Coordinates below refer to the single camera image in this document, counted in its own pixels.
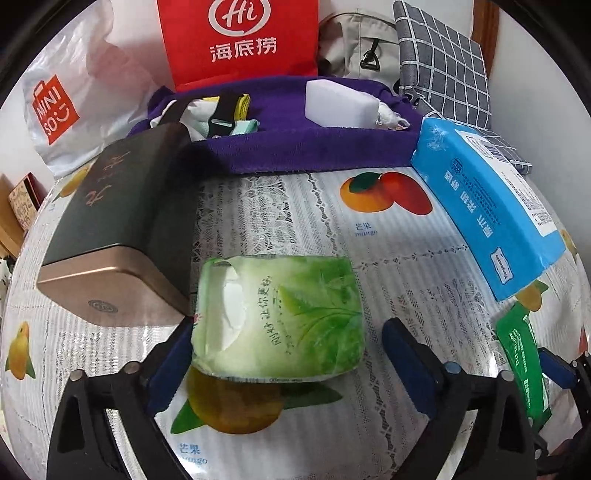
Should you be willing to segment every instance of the blue tissue box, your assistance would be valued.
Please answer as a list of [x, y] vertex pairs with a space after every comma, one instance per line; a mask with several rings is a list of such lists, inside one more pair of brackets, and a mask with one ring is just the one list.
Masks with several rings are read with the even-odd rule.
[[564, 253], [539, 198], [473, 128], [426, 118], [412, 164], [466, 239], [497, 300], [525, 288]]

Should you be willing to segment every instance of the green tissue pack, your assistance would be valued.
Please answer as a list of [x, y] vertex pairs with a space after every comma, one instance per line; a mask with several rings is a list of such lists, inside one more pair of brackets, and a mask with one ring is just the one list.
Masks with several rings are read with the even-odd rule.
[[322, 381], [365, 350], [348, 258], [209, 259], [199, 281], [193, 366], [237, 382]]

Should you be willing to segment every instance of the green packet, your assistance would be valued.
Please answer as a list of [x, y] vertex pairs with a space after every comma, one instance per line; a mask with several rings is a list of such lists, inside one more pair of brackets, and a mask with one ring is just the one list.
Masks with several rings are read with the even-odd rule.
[[193, 366], [207, 375], [321, 381], [355, 369], [365, 350], [348, 258], [209, 259], [198, 297]]
[[529, 313], [521, 303], [516, 303], [497, 322], [496, 335], [515, 374], [528, 417], [538, 424], [548, 416], [548, 395]]

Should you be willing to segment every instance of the lace tablecloth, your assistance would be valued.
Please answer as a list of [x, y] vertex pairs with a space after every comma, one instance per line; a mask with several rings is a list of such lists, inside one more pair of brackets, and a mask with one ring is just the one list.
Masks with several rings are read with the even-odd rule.
[[[427, 423], [380, 346], [381, 327], [391, 317], [399, 317], [442, 361], [458, 362], [469, 373], [496, 376], [507, 368], [494, 323], [515, 299], [495, 301], [439, 202], [414, 170], [396, 170], [415, 178], [427, 192], [434, 207], [429, 215], [417, 216], [396, 204], [379, 213], [349, 209], [339, 190], [362, 170], [210, 180], [199, 186], [194, 286], [202, 261], [209, 257], [345, 255], [361, 288], [368, 341], [361, 366], [327, 383], [342, 400], [286, 410], [271, 427], [255, 434], [232, 436], [207, 426], [171, 434], [187, 398], [181, 386], [157, 421], [193, 478], [390, 478]], [[36, 379], [19, 381], [10, 372], [2, 372], [1, 378], [10, 438], [33, 480], [45, 478], [51, 429], [69, 373], [77, 368], [89, 375], [113, 373], [128, 361], [145, 358], [173, 330], [101, 328], [36, 290], [43, 256], [69, 201], [56, 199], [61, 185], [52, 190], [27, 236], [2, 328], [5, 362], [22, 322], [30, 327]], [[544, 293], [542, 309], [531, 315], [538, 343], [570, 361], [579, 355], [583, 325], [591, 332], [591, 294], [582, 262], [567, 250], [540, 278], [550, 290]], [[580, 424], [571, 398], [553, 385], [550, 402], [554, 416], [543, 433], [552, 446]], [[119, 419], [113, 412], [109, 417], [132, 477], [143, 478]], [[466, 417], [441, 478], [453, 475], [472, 420]]]

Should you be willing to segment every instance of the white plastic bag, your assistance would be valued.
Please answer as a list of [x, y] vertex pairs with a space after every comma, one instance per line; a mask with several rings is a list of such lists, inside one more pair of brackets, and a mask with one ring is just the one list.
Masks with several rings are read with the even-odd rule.
[[61, 178], [123, 138], [145, 118], [156, 90], [150, 74], [105, 38], [110, 0], [62, 29], [22, 76], [24, 115], [35, 149]]

